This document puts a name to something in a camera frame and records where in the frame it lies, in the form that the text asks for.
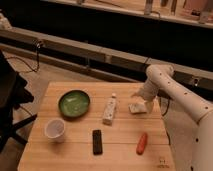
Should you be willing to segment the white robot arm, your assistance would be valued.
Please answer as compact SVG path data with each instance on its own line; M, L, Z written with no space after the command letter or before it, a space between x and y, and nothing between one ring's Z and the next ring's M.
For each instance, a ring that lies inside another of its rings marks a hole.
M173 74L171 65L149 65L146 69L147 79L139 95L145 101L152 101L158 91L163 90L179 103L198 124L192 171L213 171L213 103L176 82Z

